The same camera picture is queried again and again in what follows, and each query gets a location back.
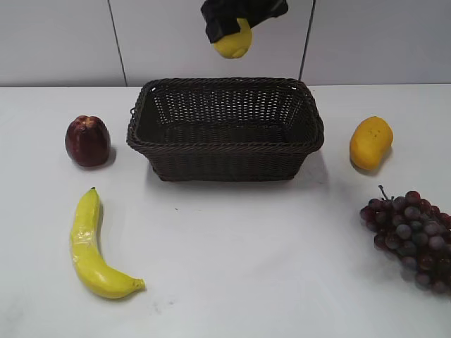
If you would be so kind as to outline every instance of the lemon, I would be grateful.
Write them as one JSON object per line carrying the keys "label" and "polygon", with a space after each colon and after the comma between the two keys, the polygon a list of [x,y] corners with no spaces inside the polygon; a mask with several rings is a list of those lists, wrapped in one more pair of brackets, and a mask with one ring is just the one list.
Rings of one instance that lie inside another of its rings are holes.
{"label": "lemon", "polygon": [[241,58],[252,44],[252,31],[246,19],[238,18],[240,32],[226,35],[214,44],[215,50],[224,58]]}

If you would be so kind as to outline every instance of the red apple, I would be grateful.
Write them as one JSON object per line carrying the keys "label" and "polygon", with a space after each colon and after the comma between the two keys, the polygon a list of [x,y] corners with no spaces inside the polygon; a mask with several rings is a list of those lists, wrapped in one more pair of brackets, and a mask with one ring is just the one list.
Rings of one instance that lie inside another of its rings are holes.
{"label": "red apple", "polygon": [[78,116],[66,133],[69,156],[83,167],[102,165],[110,154],[110,134],[96,116]]}

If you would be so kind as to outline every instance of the mango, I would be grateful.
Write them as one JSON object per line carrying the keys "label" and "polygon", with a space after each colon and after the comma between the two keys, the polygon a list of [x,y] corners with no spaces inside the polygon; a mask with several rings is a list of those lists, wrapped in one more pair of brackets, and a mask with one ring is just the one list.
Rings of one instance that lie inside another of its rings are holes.
{"label": "mango", "polygon": [[363,170],[375,170],[390,149],[393,131],[386,121],[377,116],[362,121],[350,142],[350,158]]}

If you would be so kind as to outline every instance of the brown wicker basket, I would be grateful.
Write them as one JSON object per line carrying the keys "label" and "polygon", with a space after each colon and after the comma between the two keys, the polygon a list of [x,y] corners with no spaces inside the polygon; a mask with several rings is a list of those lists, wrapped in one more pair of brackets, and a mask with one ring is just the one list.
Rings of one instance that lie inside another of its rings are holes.
{"label": "brown wicker basket", "polygon": [[323,142],[305,84],[273,78],[151,81],[127,135],[164,181],[289,180]]}

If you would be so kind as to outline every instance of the banana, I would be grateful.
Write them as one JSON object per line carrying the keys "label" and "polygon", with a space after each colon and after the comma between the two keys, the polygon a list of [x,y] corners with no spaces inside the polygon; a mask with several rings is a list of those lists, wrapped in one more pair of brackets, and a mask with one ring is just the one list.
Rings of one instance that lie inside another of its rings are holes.
{"label": "banana", "polygon": [[100,198],[91,188],[78,202],[70,232],[72,259],[78,277],[95,294],[117,299],[146,287],[144,280],[131,278],[110,268],[97,248]]}

